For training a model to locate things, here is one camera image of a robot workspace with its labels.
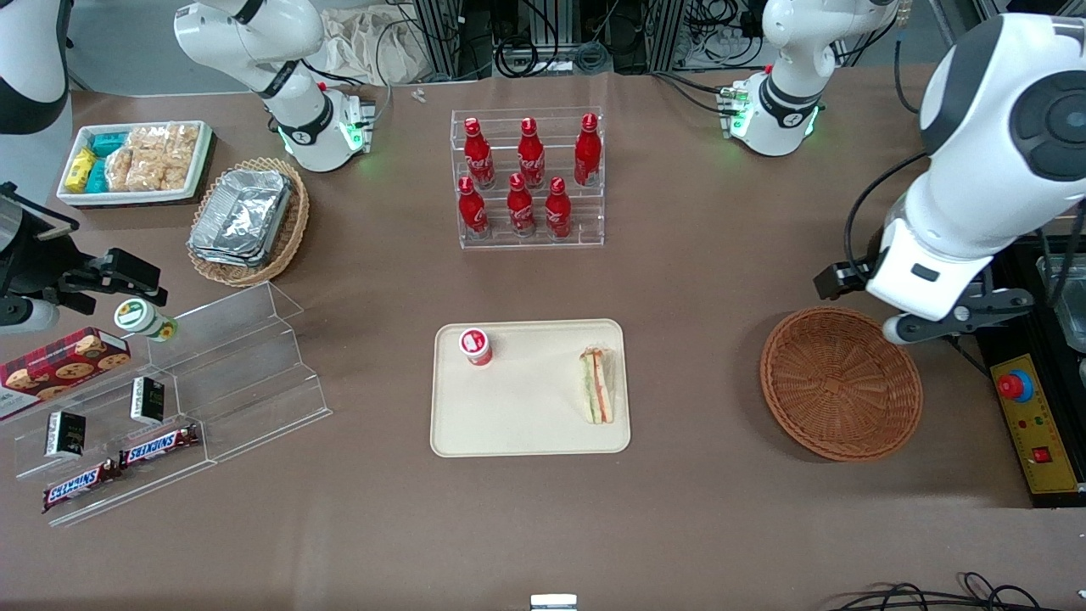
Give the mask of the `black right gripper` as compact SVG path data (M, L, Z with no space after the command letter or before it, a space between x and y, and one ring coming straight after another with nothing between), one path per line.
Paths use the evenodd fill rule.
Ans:
M160 269L123 249L93 258L83 254L71 234L79 222L1 186L3 198L3 295L37 294L59 282L63 294L127 294L165 306L168 290L160 287Z

